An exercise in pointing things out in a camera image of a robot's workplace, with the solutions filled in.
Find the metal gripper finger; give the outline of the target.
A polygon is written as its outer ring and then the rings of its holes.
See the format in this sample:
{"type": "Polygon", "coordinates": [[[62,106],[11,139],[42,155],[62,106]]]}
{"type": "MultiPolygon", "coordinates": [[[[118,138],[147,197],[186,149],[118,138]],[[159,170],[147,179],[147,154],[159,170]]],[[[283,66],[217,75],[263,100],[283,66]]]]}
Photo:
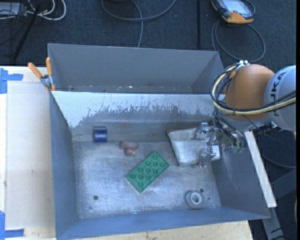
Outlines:
{"type": "Polygon", "coordinates": [[[220,159],[220,147],[219,145],[209,145],[203,149],[203,151],[199,155],[198,165],[200,168],[204,168],[209,165],[211,162],[220,159]]]}
{"type": "Polygon", "coordinates": [[[194,131],[194,140],[207,140],[211,138],[214,133],[214,127],[207,122],[201,122],[198,128],[194,131]]]}

